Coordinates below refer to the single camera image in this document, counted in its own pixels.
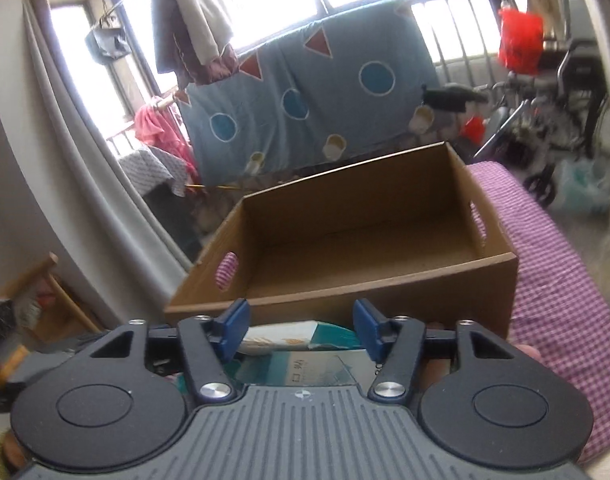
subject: cardboard box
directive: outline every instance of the cardboard box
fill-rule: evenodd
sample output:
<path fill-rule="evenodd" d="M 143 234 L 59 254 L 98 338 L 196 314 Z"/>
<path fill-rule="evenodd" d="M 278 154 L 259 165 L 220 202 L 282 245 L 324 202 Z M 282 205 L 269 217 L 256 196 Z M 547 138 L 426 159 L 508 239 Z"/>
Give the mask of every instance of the cardboard box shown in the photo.
<path fill-rule="evenodd" d="M 223 291 L 215 274 L 229 252 L 239 267 Z M 365 297 L 388 316 L 474 319 L 506 336 L 517 268 L 482 189 L 447 144 L 434 144 L 246 196 L 165 316 L 217 316 L 247 298 L 253 324 L 351 328 L 352 304 Z"/>

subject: metal bolt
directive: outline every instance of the metal bolt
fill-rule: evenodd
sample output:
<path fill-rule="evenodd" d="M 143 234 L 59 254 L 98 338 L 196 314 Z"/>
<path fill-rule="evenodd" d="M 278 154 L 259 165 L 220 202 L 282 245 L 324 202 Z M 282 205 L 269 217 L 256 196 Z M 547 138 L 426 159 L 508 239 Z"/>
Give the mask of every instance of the metal bolt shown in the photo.
<path fill-rule="evenodd" d="M 387 399 L 393 399 L 400 397 L 405 394 L 405 386 L 402 384 L 394 383 L 392 381 L 386 381 L 379 383 L 374 387 L 374 393 L 379 397 L 386 397 Z"/>
<path fill-rule="evenodd" d="M 231 388 L 223 383 L 207 383 L 198 392 L 206 399 L 224 399 L 231 393 Z"/>

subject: red plastic bag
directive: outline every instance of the red plastic bag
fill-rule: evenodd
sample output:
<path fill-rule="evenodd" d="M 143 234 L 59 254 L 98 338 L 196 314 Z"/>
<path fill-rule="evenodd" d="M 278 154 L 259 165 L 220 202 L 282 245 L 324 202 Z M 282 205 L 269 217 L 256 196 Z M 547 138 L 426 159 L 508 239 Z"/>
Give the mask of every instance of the red plastic bag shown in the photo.
<path fill-rule="evenodd" d="M 501 9 L 501 47 L 498 59 L 519 74 L 538 73 L 543 53 L 543 18 L 530 12 Z"/>

